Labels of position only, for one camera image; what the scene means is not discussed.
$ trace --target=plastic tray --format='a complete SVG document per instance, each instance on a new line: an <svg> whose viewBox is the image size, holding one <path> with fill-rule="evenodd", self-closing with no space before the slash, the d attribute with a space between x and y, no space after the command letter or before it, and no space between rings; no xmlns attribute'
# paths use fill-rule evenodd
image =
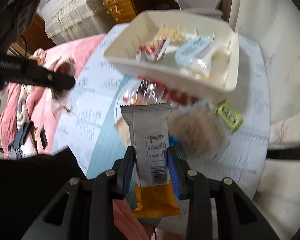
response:
<svg viewBox="0 0 300 240"><path fill-rule="evenodd" d="M185 74L184 69L174 60L177 46L169 46L163 59L155 64L137 62L135 57L138 46L151 41L162 24L169 28L179 28L180 32L186 34L188 38L196 35L209 36L227 44L231 55L226 62L229 69L224 86ZM104 57L123 74L149 77L192 96L218 101L233 91L237 85L238 33L235 33L228 23L210 17L184 12L146 11L139 14L113 41L104 52ZM216 60L212 62L211 69L222 64L224 64L222 60Z"/></svg>

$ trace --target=green snack package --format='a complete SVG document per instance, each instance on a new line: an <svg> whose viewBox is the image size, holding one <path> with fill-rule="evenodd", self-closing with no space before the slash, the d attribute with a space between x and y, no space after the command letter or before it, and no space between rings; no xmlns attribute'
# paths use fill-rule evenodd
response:
<svg viewBox="0 0 300 240"><path fill-rule="evenodd" d="M227 105L225 100L217 107L216 114L226 123L231 133L237 131L243 124L243 118Z"/></svg>

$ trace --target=metal screw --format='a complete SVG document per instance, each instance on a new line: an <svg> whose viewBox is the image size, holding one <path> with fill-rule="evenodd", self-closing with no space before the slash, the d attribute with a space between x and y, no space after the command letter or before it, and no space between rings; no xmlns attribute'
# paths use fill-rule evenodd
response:
<svg viewBox="0 0 300 240"><path fill-rule="evenodd" d="M196 176L198 174L197 171L195 171L195 170L189 170L187 173L191 177L194 177L194 176Z"/></svg>
<svg viewBox="0 0 300 240"><path fill-rule="evenodd" d="M71 178L70 179L70 185L77 185L79 183L80 179L77 177Z"/></svg>
<svg viewBox="0 0 300 240"><path fill-rule="evenodd" d="M106 175L107 176L113 176L115 174L115 171L114 170L107 170L106 171Z"/></svg>
<svg viewBox="0 0 300 240"><path fill-rule="evenodd" d="M233 182L233 180L230 179L230 178L225 178L225 179L223 180L223 182L224 182L224 184L231 185L232 182Z"/></svg>

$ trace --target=pink blanket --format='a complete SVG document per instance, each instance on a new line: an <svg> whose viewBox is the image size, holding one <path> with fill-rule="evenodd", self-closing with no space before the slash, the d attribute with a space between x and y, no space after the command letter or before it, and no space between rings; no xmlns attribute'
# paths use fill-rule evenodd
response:
<svg viewBox="0 0 300 240"><path fill-rule="evenodd" d="M46 63L55 62L60 56L63 59L73 58L76 63L76 78L85 66L86 62L94 52L96 47L104 38L104 34L91 36L77 41L71 41L47 50ZM18 84L9 83L8 100L5 110L0 118L0 139L1 145L8 156L7 146L12 142L17 134L16 112L17 102L20 94L20 86ZM48 89L36 87L30 95L26 103L26 109L29 118L34 122L34 126L38 129L36 141L38 143L39 153L49 154L51 151L53 137L58 125L58 120L62 111L57 112L53 116L51 111L51 103L46 100ZM42 147L40 140L40 131L44 127L48 145L45 149ZM115 200L113 203L114 224L126 236L128 240L139 239L147 240L148 236L136 218L132 217L132 212L126 201Z"/></svg>

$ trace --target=yellow snack package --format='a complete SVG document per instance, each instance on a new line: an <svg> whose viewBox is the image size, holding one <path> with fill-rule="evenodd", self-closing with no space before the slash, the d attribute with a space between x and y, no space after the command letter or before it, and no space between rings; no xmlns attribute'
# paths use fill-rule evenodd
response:
<svg viewBox="0 0 300 240"><path fill-rule="evenodd" d="M180 215L167 167L169 146L167 118L170 103L121 106L129 125L131 144L136 150L134 166L137 218Z"/></svg>

